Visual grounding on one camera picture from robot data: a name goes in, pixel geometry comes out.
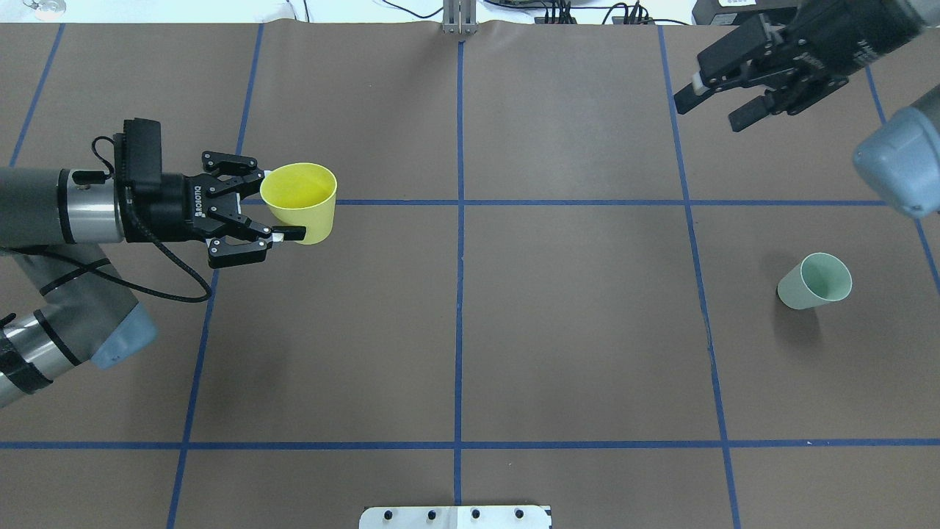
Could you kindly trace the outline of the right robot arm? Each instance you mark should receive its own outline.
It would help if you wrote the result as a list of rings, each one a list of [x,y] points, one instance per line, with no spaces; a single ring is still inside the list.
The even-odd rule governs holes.
[[[728,115],[739,133],[762,118],[795,116],[850,75],[938,26],[936,1],[803,1],[779,29],[759,14],[696,57],[690,84],[673,97],[679,114],[732,88],[763,93]],[[853,167],[891,208],[913,220],[938,212],[938,88],[900,108],[853,152]]]

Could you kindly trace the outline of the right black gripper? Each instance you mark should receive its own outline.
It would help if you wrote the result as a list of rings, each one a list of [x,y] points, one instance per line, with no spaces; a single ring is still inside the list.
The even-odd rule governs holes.
[[[795,116],[922,32],[920,1],[806,1],[786,26],[752,17],[696,57],[696,80],[673,94],[684,116],[733,88],[763,93],[728,114],[734,133],[768,116]]]

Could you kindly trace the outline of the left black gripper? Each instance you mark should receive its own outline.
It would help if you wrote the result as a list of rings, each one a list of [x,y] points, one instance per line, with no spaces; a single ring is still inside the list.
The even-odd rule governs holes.
[[[209,267],[263,262],[269,243],[301,241],[305,226],[268,226],[241,212],[242,198],[258,194],[267,172],[255,158],[205,151],[195,176],[162,172],[155,197],[123,185],[123,236],[128,243],[197,241],[207,247]]]

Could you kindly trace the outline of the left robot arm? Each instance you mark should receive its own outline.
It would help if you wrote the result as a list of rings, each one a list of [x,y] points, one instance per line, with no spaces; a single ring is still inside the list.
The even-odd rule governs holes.
[[[2,255],[10,256],[43,298],[25,315],[2,318],[2,405],[51,387],[71,369],[101,369],[150,345],[157,329],[139,295],[176,303],[206,302],[214,292],[173,243],[207,248],[209,267],[262,262],[299,225],[271,226],[242,214],[261,190],[256,160],[205,151],[195,176],[162,170],[158,148],[115,148],[105,170],[2,171]],[[173,294],[122,278],[103,245],[153,245],[198,285]]]

